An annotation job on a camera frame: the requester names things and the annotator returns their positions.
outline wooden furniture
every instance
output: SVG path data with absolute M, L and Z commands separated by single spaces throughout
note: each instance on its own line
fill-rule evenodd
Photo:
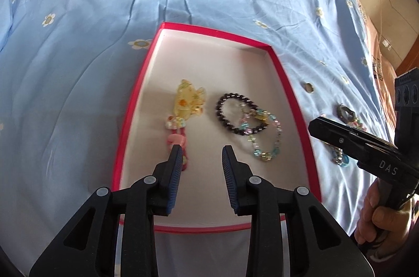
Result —
M 419 67 L 419 36 L 413 44 L 412 48 L 410 49 L 409 53 L 407 54 L 403 62 L 399 65 L 399 67 L 395 70 L 395 72 L 397 76 L 399 76 L 415 67 Z

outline jewelry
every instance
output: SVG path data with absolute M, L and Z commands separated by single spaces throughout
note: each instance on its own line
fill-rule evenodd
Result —
M 306 82 L 304 85 L 303 85 L 303 87 L 304 87 L 304 89 L 305 89 L 305 91 L 307 92 L 307 93 L 313 93 L 314 92 L 314 86 L 311 84 L 311 83 L 309 83 L 309 82 Z
M 263 121 L 270 121 L 271 124 L 274 125 L 276 127 L 276 130 L 277 130 L 277 138 L 275 140 L 274 149 L 272 150 L 272 152 L 262 152 L 259 149 L 259 145 L 256 142 L 256 138 L 254 137 L 254 135 L 252 135 L 251 133 L 248 133 L 247 140 L 252 143 L 253 155 L 257 158 L 260 158 L 262 161 L 269 161 L 272 158 L 275 158 L 279 154 L 279 148 L 280 148 L 280 145 L 281 145 L 282 129 L 281 129 L 280 122 L 277 120 L 277 117 L 275 115 L 269 113 L 268 111 L 261 110 L 260 108 L 257 108 L 256 110 L 251 109 L 250 112 L 247 113 L 244 110 L 245 106 L 246 106 L 246 104 L 242 102 L 241 107 L 242 107 L 242 112 L 243 112 L 244 116 L 240 120 L 240 128 L 244 129 L 245 132 L 251 130 L 249 128 L 249 123 L 247 122 L 247 119 L 249 118 L 249 114 L 254 116 L 257 119 L 260 119 L 260 120 L 263 120 Z
M 200 87 L 195 90 L 192 83 L 188 80 L 182 80 L 178 86 L 175 106 L 173 109 L 174 115 L 170 115 L 165 123 L 167 129 L 172 131 L 167 137 L 167 144 L 169 151 L 173 145 L 180 145 L 183 151 L 183 164 L 182 170 L 184 171 L 188 164 L 188 156 L 186 154 L 186 120 L 192 114 L 201 115 L 205 103 L 206 92 L 205 89 Z
M 240 101 L 240 105 L 242 106 L 242 110 L 244 110 L 244 107 L 247 105 L 251 108 L 251 110 L 257 110 L 259 107 L 253 103 L 252 100 L 250 100 L 248 97 L 245 97 L 244 95 L 240 95 L 238 93 L 226 93 L 221 98 L 219 98 L 217 105 L 215 106 L 215 114 L 218 117 L 219 121 L 226 127 L 229 131 L 234 132 L 238 135 L 251 135 L 256 134 L 257 132 L 263 131 L 268 124 L 265 122 L 267 119 L 261 118 L 261 116 L 256 116 L 256 119 L 261 120 L 261 124 L 259 126 L 250 128 L 249 123 L 244 120 L 241 123 L 244 123 L 244 126 L 240 125 L 239 127 L 234 127 L 234 125 L 230 122 L 229 119 L 227 119 L 223 114 L 223 105 L 224 102 L 226 102 L 228 99 L 236 99 Z
M 361 120 L 357 117 L 356 113 L 353 110 L 350 110 L 345 105 L 338 105 L 336 112 L 338 114 L 339 119 L 347 125 L 355 127 L 364 132 L 367 130 L 367 128 L 364 127 L 364 124 L 361 122 Z
M 341 148 L 335 147 L 333 145 L 328 144 L 334 153 L 333 162 L 338 164 L 339 166 L 346 167 L 349 165 L 349 157 L 343 153 Z

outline blue bed sheet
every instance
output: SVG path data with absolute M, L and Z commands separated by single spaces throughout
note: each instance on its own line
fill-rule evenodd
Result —
M 22 271 L 110 185 L 127 101 L 164 21 L 271 44 L 307 124 L 338 120 L 342 103 L 388 139 L 356 0 L 0 0 L 0 243 Z M 374 177 L 312 144 L 323 204 L 350 233 Z

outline flower pattern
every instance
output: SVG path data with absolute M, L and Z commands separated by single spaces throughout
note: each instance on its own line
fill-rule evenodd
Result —
M 365 57 L 361 58 L 361 63 L 362 63 L 365 67 L 368 67 L 368 60 L 367 60 L 367 58 L 365 58 Z
M 258 25 L 259 27 L 263 28 L 263 29 L 269 29 L 269 27 L 264 24 L 263 22 L 258 21 L 257 19 L 254 19 L 253 22 L 255 22 L 255 25 Z
M 319 16 L 321 19 L 324 18 L 324 12 L 323 9 L 321 7 L 316 8 L 316 14 L 317 16 Z
M 48 14 L 45 16 L 45 20 L 43 21 L 42 25 L 46 27 L 54 22 L 55 14 Z
M 341 75 L 341 77 L 342 77 L 343 83 L 349 84 L 349 80 L 346 77 L 344 77 L 343 75 Z
M 135 41 L 128 42 L 132 49 L 148 49 L 151 44 L 150 39 L 136 39 Z

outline bracelet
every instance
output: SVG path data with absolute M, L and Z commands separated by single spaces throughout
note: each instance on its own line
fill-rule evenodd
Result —
M 244 112 L 244 118 L 242 120 L 246 120 L 249 115 L 248 113 L 246 113 L 244 111 L 244 109 L 242 109 Z M 271 113 L 269 113 L 268 111 L 265 110 L 261 110 L 261 109 L 252 109 L 250 110 L 250 114 L 258 119 L 261 119 L 263 121 L 271 121 L 272 125 L 274 125 L 277 129 L 277 139 L 275 140 L 275 144 L 274 144 L 274 149 L 272 150 L 272 152 L 262 152 L 259 149 L 259 145 L 256 142 L 256 138 L 252 135 L 249 134 L 247 136 L 247 140 L 250 141 L 252 143 L 253 146 L 253 155 L 255 157 L 260 158 L 262 161 L 269 161 L 272 158 L 275 158 L 278 154 L 279 154 L 279 147 L 281 145 L 281 133 L 282 133 L 282 128 L 281 128 L 281 123 L 277 120 L 277 117 Z M 249 124 L 244 121 L 241 123 L 241 127 L 245 128 L 245 129 L 249 129 Z
M 219 121 L 226 127 L 229 131 L 234 132 L 238 135 L 251 135 L 256 134 L 257 132 L 263 131 L 268 125 L 267 123 L 263 122 L 263 119 L 260 117 L 256 117 L 257 119 L 261 120 L 261 124 L 259 126 L 250 128 L 247 121 L 241 122 L 240 128 L 234 127 L 234 125 L 227 119 L 223 114 L 223 105 L 228 99 L 236 99 L 241 102 L 242 110 L 247 105 L 250 107 L 251 110 L 258 110 L 259 107 L 253 103 L 252 100 L 245 97 L 244 95 L 238 93 L 226 93 L 221 98 L 219 98 L 217 105 L 215 107 L 216 115 Z

